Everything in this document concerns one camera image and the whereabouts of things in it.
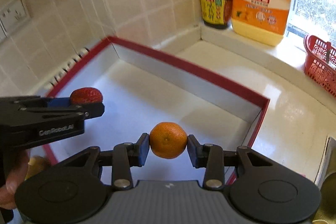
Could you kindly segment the person's left hand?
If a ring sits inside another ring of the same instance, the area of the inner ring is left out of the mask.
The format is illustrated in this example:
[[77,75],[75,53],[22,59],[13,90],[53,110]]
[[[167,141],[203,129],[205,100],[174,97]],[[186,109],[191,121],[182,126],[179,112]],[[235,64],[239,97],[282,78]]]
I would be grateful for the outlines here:
[[1,208],[12,210],[16,208],[14,196],[18,186],[24,182],[30,160],[30,150],[14,151],[7,155],[8,176],[1,187]]

